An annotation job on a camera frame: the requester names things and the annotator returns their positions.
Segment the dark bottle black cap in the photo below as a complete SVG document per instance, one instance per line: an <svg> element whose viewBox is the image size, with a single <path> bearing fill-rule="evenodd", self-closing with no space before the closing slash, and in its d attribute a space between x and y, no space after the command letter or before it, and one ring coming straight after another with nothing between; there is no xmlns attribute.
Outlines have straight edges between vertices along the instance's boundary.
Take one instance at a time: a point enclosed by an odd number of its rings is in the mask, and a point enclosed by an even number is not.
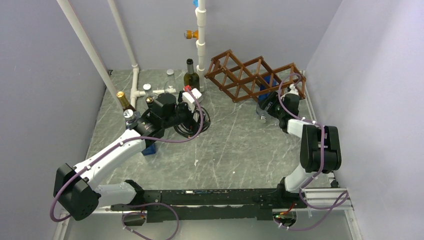
<svg viewBox="0 0 424 240"><path fill-rule="evenodd" d="M156 100L153 96L147 96L144 100L146 108L152 110L156 106Z"/></svg>

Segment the orange valve fitting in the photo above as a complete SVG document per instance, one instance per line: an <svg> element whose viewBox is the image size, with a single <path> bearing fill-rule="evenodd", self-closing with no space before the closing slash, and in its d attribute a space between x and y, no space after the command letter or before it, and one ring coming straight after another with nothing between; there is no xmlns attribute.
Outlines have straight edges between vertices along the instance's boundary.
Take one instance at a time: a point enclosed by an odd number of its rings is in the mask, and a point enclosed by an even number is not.
<svg viewBox="0 0 424 240"><path fill-rule="evenodd" d="M199 31L198 30L195 30L195 31L187 30L187 31L184 32L184 38L187 39L187 40L190 40L190 39L198 40L199 39Z"/></svg>

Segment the white PVC pipe frame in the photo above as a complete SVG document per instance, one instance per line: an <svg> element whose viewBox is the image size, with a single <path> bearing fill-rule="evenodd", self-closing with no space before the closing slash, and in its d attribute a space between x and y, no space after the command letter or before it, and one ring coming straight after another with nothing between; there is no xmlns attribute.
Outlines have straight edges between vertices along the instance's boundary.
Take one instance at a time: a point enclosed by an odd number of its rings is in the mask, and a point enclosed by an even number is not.
<svg viewBox="0 0 424 240"><path fill-rule="evenodd" d="M77 35L79 41L81 42L83 48L88 54L93 65L95 66L106 88L111 93L113 99L118 104L118 106L120 106L121 104L116 96L118 91L115 88L114 84L112 83L112 80L110 78L110 75L108 74L107 68L105 67L105 64L102 58L97 53L96 48L94 47L91 39L89 38L87 32L85 31L72 4L68 0L57 0L57 3L60 6L62 12L64 13L66 19L70 23L75 34ZM131 89L130 89L130 103L133 106L135 106L137 103L137 99L142 96L142 93L138 90L140 68L135 58L134 51L132 50L132 47L128 39L116 2L114 0L109 0L107 3L109 5L115 24L117 26L120 37L123 41L125 50L128 54L128 57L131 63L132 82L131 82ZM199 90L203 92L206 88L206 81L205 81L206 30L205 30L205 27L207 25L207 10L206 10L206 2L204 0L199 0L197 2L196 8L195 8L195 16L196 16L196 24L197 24L197 36L195 37L196 38L195 43L196 43L197 56L198 56L198 65L196 66L196 71L200 77Z"/></svg>

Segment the brown gold-capped wine bottle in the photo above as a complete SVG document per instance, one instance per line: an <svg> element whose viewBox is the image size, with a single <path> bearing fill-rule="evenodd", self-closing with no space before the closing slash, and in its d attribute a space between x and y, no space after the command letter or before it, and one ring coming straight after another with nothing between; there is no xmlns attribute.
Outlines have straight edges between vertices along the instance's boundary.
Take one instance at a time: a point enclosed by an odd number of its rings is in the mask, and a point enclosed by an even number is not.
<svg viewBox="0 0 424 240"><path fill-rule="evenodd" d="M133 112L136 111L136 109L131 105L130 101L127 99L123 91L118 91L116 93L116 97L119 100L123 111L126 111L126 110L132 110Z"/></svg>

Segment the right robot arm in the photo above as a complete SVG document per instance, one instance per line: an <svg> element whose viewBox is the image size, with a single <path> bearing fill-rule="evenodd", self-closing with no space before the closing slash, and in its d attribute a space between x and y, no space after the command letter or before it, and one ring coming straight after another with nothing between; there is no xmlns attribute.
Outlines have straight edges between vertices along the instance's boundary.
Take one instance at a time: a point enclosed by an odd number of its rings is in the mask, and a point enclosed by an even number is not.
<svg viewBox="0 0 424 240"><path fill-rule="evenodd" d="M338 128L320 125L299 117L301 98L297 93L279 95L276 91L261 99L257 112L278 119L281 130L300 138L299 164L282 179L284 189L275 194L276 203L289 207L295 196L302 198L302 191L320 174L329 174L342 165Z"/></svg>

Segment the clear glass bottle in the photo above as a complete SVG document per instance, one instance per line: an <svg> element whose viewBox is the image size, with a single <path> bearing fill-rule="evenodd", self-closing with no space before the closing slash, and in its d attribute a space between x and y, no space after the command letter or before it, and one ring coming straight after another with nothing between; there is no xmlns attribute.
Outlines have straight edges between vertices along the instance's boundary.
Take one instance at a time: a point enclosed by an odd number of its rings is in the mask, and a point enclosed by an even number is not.
<svg viewBox="0 0 424 240"><path fill-rule="evenodd" d="M173 69L168 69L166 71L167 80L164 85L164 92L176 95L177 94L177 82L175 79L175 73Z"/></svg>
<svg viewBox="0 0 424 240"><path fill-rule="evenodd" d="M144 91L144 96L147 97L151 97L151 98L155 98L155 94L154 91L152 89L152 86L150 83L146 83L142 86L143 91Z"/></svg>

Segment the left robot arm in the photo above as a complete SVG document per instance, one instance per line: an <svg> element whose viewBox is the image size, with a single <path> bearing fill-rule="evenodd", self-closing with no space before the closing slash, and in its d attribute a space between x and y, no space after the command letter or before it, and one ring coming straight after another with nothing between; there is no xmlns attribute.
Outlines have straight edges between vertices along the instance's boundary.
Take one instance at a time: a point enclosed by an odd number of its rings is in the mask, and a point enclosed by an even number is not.
<svg viewBox="0 0 424 240"><path fill-rule="evenodd" d="M194 111L201 110L201 96L196 88L181 91L179 98L162 93L157 98L145 100L148 108L144 113L125 110L125 131L121 136L75 166L65 163L57 169L50 218L55 222L65 220L55 217L57 203L76 221L105 206L124 205L131 210L139 209L144 203L144 190L137 183L125 180L119 184L102 185L102 180L155 142L171 143L172 140L163 138L165 129L196 124Z"/></svg>

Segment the brown wooden wine rack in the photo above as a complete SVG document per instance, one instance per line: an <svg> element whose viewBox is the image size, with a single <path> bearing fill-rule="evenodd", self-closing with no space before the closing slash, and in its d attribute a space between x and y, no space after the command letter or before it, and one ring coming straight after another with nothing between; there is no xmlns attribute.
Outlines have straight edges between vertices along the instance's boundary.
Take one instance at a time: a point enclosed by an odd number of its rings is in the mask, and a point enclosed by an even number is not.
<svg viewBox="0 0 424 240"><path fill-rule="evenodd" d="M284 79L283 74L301 74L301 71L293 62L271 68L262 56L241 62L233 51L228 49L211 58L204 77L214 83L234 103L248 99L258 102L259 96L277 91L279 84L282 84L282 92L286 93L286 88L297 81L300 81L296 86L300 98L305 99L306 77L290 76Z"/></svg>

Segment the dark green wine bottle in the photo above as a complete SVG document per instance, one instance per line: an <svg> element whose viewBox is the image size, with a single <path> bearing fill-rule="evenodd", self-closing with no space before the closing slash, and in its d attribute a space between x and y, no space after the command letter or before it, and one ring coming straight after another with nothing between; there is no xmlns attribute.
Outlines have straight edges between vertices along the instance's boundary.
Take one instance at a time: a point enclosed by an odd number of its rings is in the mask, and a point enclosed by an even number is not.
<svg viewBox="0 0 424 240"><path fill-rule="evenodd" d="M194 61L191 58L186 60L187 72L183 77L184 86L190 86L192 89L200 90L200 77L194 70Z"/></svg>

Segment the aluminium rail frame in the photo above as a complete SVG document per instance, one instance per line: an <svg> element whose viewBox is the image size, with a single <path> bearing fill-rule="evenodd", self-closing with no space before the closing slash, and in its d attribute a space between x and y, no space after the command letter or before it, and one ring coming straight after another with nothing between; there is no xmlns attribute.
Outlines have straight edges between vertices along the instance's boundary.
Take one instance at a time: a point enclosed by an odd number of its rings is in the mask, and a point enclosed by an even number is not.
<svg viewBox="0 0 424 240"><path fill-rule="evenodd" d="M363 238L353 204L345 188L307 188L301 200L305 209L285 209L272 220L255 218L174 220L148 223L145 211L112 211L111 206L95 209L88 217L75 220L63 210L53 238L65 240L81 227L78 240L269 240L321 239L361 240Z"/></svg>

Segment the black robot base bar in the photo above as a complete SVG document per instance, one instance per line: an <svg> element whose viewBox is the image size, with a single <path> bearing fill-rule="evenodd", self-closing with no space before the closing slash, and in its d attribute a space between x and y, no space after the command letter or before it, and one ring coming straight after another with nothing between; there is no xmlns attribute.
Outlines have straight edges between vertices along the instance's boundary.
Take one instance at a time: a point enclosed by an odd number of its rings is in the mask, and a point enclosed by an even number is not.
<svg viewBox="0 0 424 240"><path fill-rule="evenodd" d="M112 211L144 211L148 223L175 220L256 219L271 221L278 211L305 209L297 193L276 188L143 190Z"/></svg>

